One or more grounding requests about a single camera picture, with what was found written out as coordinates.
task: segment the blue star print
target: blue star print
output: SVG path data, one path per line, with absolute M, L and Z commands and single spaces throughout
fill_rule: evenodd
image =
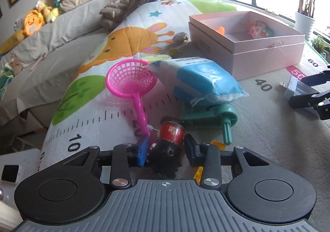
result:
M 150 13 L 149 17 L 151 17 L 151 16 L 156 16 L 156 17 L 158 17 L 160 14 L 162 14 L 162 13 L 160 13 L 160 12 L 158 12 L 158 11 L 155 11 L 155 12 L 153 12 L 153 13 Z

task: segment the wet wipes pack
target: wet wipes pack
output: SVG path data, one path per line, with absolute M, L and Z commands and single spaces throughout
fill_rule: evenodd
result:
M 177 98 L 192 106 L 229 103 L 248 96 L 227 71 L 205 58 L 161 60 L 146 68 Z

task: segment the black screen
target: black screen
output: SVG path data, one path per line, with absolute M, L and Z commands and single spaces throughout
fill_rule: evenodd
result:
M 15 183 L 18 172 L 19 172 L 18 165 L 5 165 L 3 167 L 1 180 Z

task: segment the pink handle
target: pink handle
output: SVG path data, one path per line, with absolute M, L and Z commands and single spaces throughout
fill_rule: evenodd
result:
M 143 103 L 139 94 L 132 94 L 133 104 L 136 111 L 136 117 L 140 124 L 141 130 L 144 134 L 147 134 L 149 137 L 151 135 L 150 130 L 146 128 L 148 125 L 148 119 L 143 110 Z

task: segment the cardboard box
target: cardboard box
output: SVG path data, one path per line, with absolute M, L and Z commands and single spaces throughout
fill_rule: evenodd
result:
M 256 12 L 220 12 L 190 16 L 191 41 L 236 80 L 300 63 L 305 36 L 280 21 Z M 273 37 L 253 39 L 250 24 L 265 23 Z M 225 28 L 222 36 L 215 29 Z
M 194 45 L 228 71 L 236 80 L 247 79 L 300 63 L 305 43 L 297 43 L 233 54 L 213 38 L 189 23 Z

